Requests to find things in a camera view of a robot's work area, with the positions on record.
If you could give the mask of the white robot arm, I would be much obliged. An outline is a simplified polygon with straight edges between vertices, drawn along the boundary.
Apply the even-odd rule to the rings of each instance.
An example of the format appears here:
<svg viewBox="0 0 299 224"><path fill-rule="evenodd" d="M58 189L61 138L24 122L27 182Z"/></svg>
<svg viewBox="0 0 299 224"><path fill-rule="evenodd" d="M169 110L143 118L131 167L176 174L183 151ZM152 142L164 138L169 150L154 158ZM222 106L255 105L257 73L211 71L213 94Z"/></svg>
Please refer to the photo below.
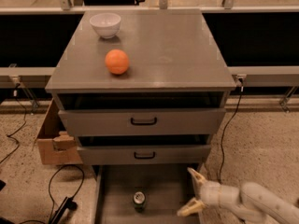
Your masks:
<svg viewBox="0 0 299 224"><path fill-rule="evenodd" d="M177 211L179 217L219 207L253 223L262 222L270 216L279 224L299 224L298 207L257 183L246 182L236 188L207 180L193 168L188 168L188 172L192 176L195 196Z"/></svg>

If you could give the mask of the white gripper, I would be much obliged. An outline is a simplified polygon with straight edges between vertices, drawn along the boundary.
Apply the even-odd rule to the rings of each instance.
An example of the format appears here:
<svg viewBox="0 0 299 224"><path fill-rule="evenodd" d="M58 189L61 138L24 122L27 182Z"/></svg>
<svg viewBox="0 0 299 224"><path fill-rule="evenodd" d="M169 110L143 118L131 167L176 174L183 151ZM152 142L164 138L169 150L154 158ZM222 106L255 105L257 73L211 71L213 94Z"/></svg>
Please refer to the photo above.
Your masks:
<svg viewBox="0 0 299 224"><path fill-rule="evenodd" d="M201 212L206 206L217 206L221 208L235 208L240 204L239 188L221 185L213 181L206 181L206 178L191 167L187 171L192 176L193 182L200 188L200 198L190 199L178 211L179 217L187 217Z"/></svg>

